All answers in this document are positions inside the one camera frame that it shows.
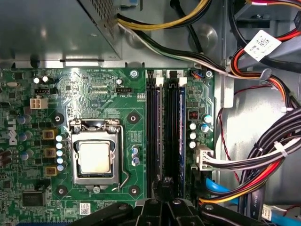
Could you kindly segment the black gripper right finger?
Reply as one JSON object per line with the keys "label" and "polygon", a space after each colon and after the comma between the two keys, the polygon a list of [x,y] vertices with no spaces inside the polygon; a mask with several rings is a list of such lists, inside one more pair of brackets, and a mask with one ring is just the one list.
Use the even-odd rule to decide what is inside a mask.
{"label": "black gripper right finger", "polygon": [[266,224],[217,204],[198,208],[174,195],[173,178],[164,178],[164,201],[172,226],[265,226]]}

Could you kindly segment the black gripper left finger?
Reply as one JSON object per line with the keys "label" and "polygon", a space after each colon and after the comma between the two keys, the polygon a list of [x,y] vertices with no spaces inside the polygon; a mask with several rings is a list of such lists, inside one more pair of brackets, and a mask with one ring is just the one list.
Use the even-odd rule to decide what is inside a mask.
{"label": "black gripper left finger", "polygon": [[162,224],[163,194],[162,181],[152,184],[153,197],[132,207],[117,202],[76,220],[71,226],[160,226]]}

